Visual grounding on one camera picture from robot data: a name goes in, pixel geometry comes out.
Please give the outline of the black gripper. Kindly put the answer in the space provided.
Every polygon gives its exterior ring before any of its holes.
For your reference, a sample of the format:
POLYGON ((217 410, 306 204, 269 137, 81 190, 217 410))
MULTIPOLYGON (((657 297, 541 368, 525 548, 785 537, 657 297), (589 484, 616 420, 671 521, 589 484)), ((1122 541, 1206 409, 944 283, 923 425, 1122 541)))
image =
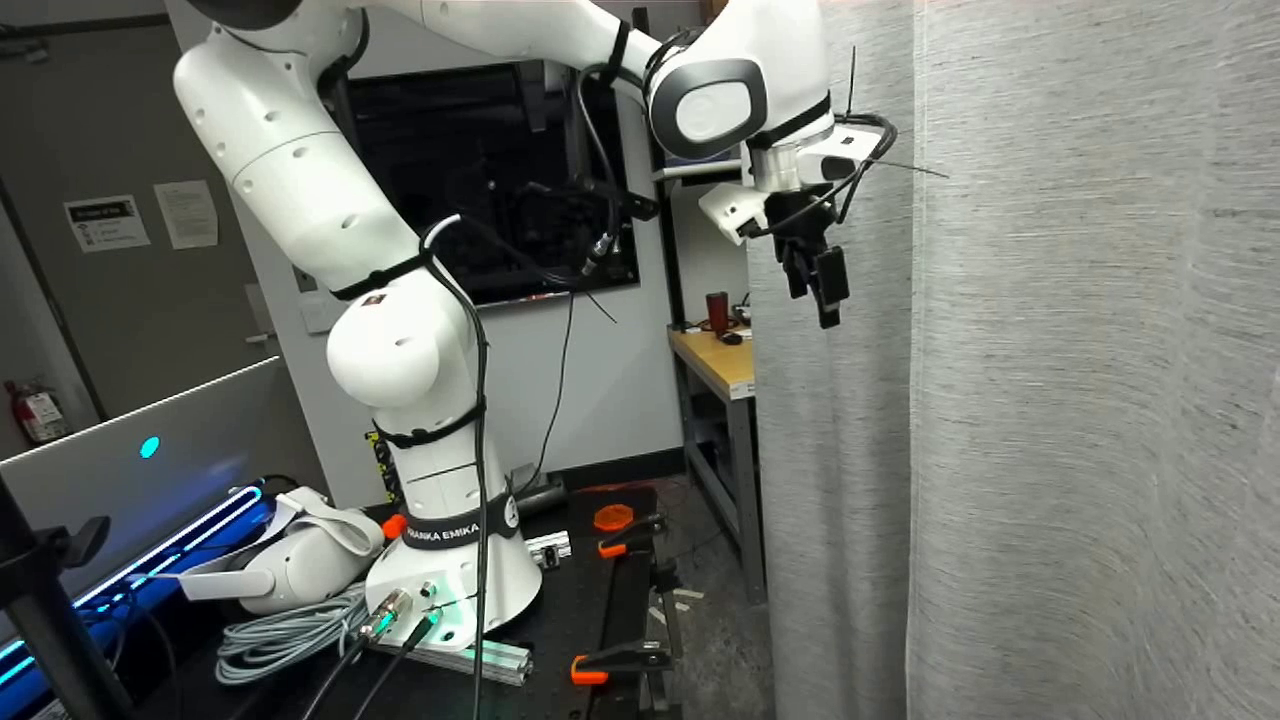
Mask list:
POLYGON ((780 190, 769 199, 769 234, 774 259, 785 262, 792 300, 816 297, 822 326, 839 324, 839 305, 848 300, 844 251, 828 240, 834 212, 810 190, 780 190))

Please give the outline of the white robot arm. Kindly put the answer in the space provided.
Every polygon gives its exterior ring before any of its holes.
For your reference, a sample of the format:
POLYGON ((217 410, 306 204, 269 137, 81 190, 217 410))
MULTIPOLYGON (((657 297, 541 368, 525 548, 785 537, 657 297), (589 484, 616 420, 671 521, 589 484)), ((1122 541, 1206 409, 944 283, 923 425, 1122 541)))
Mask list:
POLYGON ((637 88, 650 138, 680 158, 726 155, 703 212, 730 240, 780 249, 787 283, 834 324, 844 251, 830 195, 894 144, 878 117, 839 111, 820 0, 726 0, 694 38, 657 38, 597 0, 189 0, 209 37, 171 84, 221 175, 293 269, 344 311, 326 371, 389 443, 408 533, 365 580, 417 622, 471 643, 541 594, 516 501, 486 438, 486 331, 440 249, 460 212, 411 229, 365 166, 321 78, 361 56, 374 9, 492 60, 551 60, 637 88))

